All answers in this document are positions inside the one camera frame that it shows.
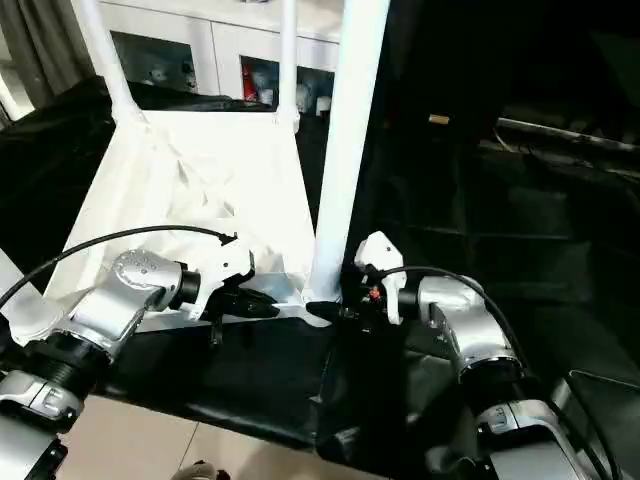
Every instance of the bottle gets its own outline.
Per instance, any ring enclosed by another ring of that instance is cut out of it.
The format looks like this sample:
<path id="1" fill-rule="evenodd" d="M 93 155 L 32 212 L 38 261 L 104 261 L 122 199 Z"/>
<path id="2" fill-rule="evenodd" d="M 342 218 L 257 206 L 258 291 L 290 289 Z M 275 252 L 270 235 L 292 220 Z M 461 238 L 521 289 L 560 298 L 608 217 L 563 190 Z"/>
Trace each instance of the bottle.
<path id="1" fill-rule="evenodd" d="M 273 105 L 273 88 L 265 88 L 260 90 L 260 103 L 265 105 Z"/>
<path id="2" fill-rule="evenodd" d="M 300 113 L 307 113 L 311 107 L 311 90 L 307 85 L 299 83 L 296 87 L 296 105 Z"/>
<path id="3" fill-rule="evenodd" d="M 327 119 L 329 117 L 329 111 L 331 110 L 331 97 L 318 97 L 316 103 L 316 116 Z"/>
<path id="4" fill-rule="evenodd" d="M 247 65 L 242 66 L 242 87 L 244 90 L 244 99 L 247 102 L 257 102 L 258 92 L 251 79 L 251 71 Z"/>

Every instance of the black surface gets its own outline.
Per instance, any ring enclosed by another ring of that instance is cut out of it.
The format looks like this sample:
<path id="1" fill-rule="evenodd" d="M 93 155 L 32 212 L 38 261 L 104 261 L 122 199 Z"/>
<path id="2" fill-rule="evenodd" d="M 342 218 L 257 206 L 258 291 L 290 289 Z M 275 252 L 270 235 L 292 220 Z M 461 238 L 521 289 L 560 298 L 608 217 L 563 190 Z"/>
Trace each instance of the black surface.
<path id="1" fill-rule="evenodd" d="M 400 78 L 401 115 L 419 107 L 464 117 L 471 136 L 491 134 L 500 115 L 638 145 L 631 59 L 640 43 L 628 9 L 622 0 L 604 8 L 574 0 L 423 1 Z"/>
<path id="2" fill-rule="evenodd" d="M 145 86 L 133 94 L 143 108 L 258 108 Z M 350 248 L 382 229 L 406 263 L 474 276 L 550 383 L 583 369 L 631 385 L 616 390 L 625 408 L 604 426 L 620 439 L 623 468 L 637 468 L 627 436 L 640 425 L 635 185 L 443 141 L 425 141 L 416 154 L 410 129 L 392 127 L 370 135 Z M 104 86 L 88 82 L 0 134 L 12 179 L 0 193 L 9 226 L 0 246 L 23 269 L 61 249 L 112 131 Z M 298 144 L 314 217 L 325 141 L 326 125 L 303 118 Z M 228 325 L 215 351 L 208 331 L 137 335 L 99 392 L 376 473 L 427 478 L 424 449 L 448 440 L 462 400 L 434 333 L 407 328 L 364 335 L 297 319 Z M 606 405 L 603 388 L 590 385 L 590 398 Z"/>

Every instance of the floor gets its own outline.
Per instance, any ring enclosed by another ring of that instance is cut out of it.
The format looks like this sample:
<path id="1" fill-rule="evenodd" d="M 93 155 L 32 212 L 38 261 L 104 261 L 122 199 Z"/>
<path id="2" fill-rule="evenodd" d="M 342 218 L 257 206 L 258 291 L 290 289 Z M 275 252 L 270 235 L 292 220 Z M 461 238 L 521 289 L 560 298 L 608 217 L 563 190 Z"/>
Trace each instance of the floor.
<path id="1" fill-rule="evenodd" d="M 233 480 L 380 480 L 320 458 L 221 428 L 90 397 L 58 480 L 169 480 L 198 460 Z"/>

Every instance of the black cloth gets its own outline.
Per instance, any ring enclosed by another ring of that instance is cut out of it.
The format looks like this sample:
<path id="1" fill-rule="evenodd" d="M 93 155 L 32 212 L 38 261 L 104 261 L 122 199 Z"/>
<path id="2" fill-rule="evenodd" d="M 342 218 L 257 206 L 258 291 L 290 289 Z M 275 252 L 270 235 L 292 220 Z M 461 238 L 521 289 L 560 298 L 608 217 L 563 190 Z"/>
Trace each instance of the black cloth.
<path id="1" fill-rule="evenodd" d="M 140 85 L 132 93 L 146 109 L 261 108 Z M 0 134 L 3 178 L 11 179 L 0 192 L 0 246 L 22 269 L 62 248 L 113 129 L 104 84 L 92 81 Z M 626 440 L 640 425 L 635 186 L 446 142 L 425 142 L 416 155 L 402 135 L 377 133 L 350 248 L 382 229 L 407 264 L 477 278 L 550 385 L 569 369 L 608 379 L 585 391 L 598 405 L 627 406 L 596 410 L 623 467 L 640 477 Z M 297 139 L 315 216 L 326 125 L 303 118 Z M 13 349 L 3 332 L 6 366 Z M 462 409 L 443 345 L 424 327 L 363 334 L 286 319 L 225 326 L 216 350 L 207 340 L 199 329 L 136 335 L 98 393 L 395 478 L 428 478 L 424 450 L 447 442 Z M 609 393 L 621 382 L 630 387 Z"/>

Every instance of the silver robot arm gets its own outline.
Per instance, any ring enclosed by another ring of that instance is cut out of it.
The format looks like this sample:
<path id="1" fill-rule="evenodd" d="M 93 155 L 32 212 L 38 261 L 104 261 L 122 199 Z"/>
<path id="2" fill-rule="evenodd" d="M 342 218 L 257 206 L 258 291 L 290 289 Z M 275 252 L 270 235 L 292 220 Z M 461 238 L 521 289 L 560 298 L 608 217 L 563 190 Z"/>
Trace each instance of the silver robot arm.
<path id="1" fill-rule="evenodd" d="M 411 303 L 414 297 L 401 298 Z M 482 297 L 453 278 L 425 277 L 415 301 L 420 320 L 442 332 L 449 348 L 475 417 L 486 473 L 497 479 L 588 480 L 555 412 L 529 397 L 521 362 Z"/>
<path id="2" fill-rule="evenodd" d="M 251 268 L 246 252 L 239 270 L 219 277 Z M 132 250 L 116 259 L 104 281 L 74 295 L 48 337 L 27 345 L 21 369 L 0 382 L 0 478 L 54 479 L 67 453 L 57 434 L 69 431 L 144 314 L 195 303 L 200 280 L 184 264 Z"/>
<path id="3" fill-rule="evenodd" d="M 380 319 L 395 325 L 404 319 L 440 332 L 474 416 L 473 478 L 589 478 L 554 409 L 531 388 L 521 359 L 482 295 L 450 276 L 426 276 L 417 289 L 407 288 L 402 254 L 381 232 L 360 244 L 355 264 L 365 273 L 358 305 L 314 302 L 307 309 L 332 321 L 359 320 L 364 331 Z M 385 271 L 382 280 L 367 275 L 374 271 Z M 481 291 L 474 280 L 464 279 Z"/>

